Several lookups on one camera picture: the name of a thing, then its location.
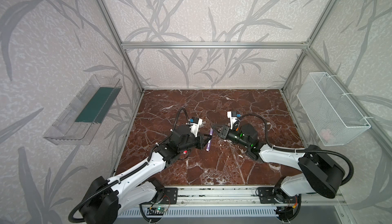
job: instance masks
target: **purple marker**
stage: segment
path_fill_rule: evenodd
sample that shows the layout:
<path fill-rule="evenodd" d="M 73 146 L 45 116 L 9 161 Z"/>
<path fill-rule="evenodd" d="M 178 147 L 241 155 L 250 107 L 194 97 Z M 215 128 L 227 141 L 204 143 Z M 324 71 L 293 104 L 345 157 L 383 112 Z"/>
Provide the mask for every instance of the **purple marker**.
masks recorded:
<path fill-rule="evenodd" d="M 211 128 L 210 129 L 210 135 L 213 135 L 213 132 L 214 132 L 214 130 Z M 207 148 L 206 148 L 207 151 L 210 151 L 210 146 L 211 146 L 211 140 L 209 140 L 208 143 L 207 143 Z"/>

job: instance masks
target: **leaf pattern wallpaper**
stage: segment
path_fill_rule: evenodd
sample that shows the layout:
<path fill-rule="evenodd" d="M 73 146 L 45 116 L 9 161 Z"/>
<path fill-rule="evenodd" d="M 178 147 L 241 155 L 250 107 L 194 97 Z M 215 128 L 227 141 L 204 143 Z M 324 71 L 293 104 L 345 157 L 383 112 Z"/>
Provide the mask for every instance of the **leaf pattern wallpaper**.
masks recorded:
<path fill-rule="evenodd" d="M 392 0 L 340 0 L 312 46 L 389 135 L 392 133 L 391 20 Z M 309 72 L 321 72 L 311 57 L 304 60 L 285 94 L 306 140 L 323 147 L 296 96 Z M 345 146 L 327 149 L 345 154 L 354 163 L 354 178 L 340 189 L 357 223 L 390 223 L 390 156 L 369 132 Z"/>
<path fill-rule="evenodd" d="M 0 0 L 0 223 L 68 223 L 109 177 L 140 92 L 94 0 Z M 92 74 L 123 88 L 89 146 L 42 136 Z"/>
<path fill-rule="evenodd" d="M 328 0 L 105 0 L 122 41 L 306 41 Z M 128 49 L 144 87 L 281 88 L 300 50 Z"/>

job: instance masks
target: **white wire mesh basket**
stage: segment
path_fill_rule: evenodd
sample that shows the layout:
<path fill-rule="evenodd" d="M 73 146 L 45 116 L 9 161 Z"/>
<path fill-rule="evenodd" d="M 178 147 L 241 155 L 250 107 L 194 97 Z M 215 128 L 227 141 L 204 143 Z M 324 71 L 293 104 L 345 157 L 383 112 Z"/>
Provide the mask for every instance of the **white wire mesh basket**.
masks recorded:
<path fill-rule="evenodd" d="M 326 146 L 344 145 L 370 128 L 367 119 L 326 72 L 309 73 L 297 97 Z"/>

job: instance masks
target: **side wall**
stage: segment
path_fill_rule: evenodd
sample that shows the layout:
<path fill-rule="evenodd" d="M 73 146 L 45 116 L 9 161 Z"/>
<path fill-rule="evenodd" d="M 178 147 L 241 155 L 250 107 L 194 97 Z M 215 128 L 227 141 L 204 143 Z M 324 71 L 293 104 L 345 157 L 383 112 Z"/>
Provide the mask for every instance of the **side wall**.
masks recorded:
<path fill-rule="evenodd" d="M 123 42 L 304 42 L 327 2 L 105 0 Z M 139 79 L 150 89 L 281 88 L 299 52 L 128 49 Z"/>
<path fill-rule="evenodd" d="M 392 134 L 392 0 L 340 0 L 312 48 L 363 106 Z M 297 99 L 308 73 L 321 72 L 306 57 L 285 91 L 294 114 L 312 144 L 322 145 Z M 353 162 L 353 179 L 342 186 L 358 224 L 386 224 L 392 219 L 392 160 L 369 132 L 344 146 L 323 147 Z"/>
<path fill-rule="evenodd" d="M 68 223 L 109 177 L 140 93 L 94 0 L 0 0 L 0 223 Z M 91 75 L 123 88 L 89 146 L 42 136 Z"/>

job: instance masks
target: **red marble tabletop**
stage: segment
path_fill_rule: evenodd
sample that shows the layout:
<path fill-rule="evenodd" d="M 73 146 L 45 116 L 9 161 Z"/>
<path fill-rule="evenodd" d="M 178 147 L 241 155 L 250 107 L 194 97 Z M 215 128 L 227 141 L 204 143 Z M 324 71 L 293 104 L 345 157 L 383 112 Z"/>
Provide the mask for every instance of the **red marble tabletop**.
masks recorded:
<path fill-rule="evenodd" d="M 146 90 L 135 123 L 121 156 L 117 174 L 145 159 L 155 142 L 170 133 L 178 109 L 187 109 L 189 117 L 206 121 L 202 133 L 211 124 L 227 124 L 227 111 L 257 113 L 269 122 L 268 136 L 277 146 L 303 147 L 297 129 L 279 90 Z M 177 124 L 184 124 L 181 114 Z M 241 124 L 251 123 L 264 141 L 264 124 L 248 116 Z M 257 163 L 245 154 L 245 147 L 224 142 L 214 135 L 210 151 L 193 149 L 186 160 L 178 161 L 154 175 L 163 185 L 275 185 L 283 176 L 298 170 L 273 163 Z"/>

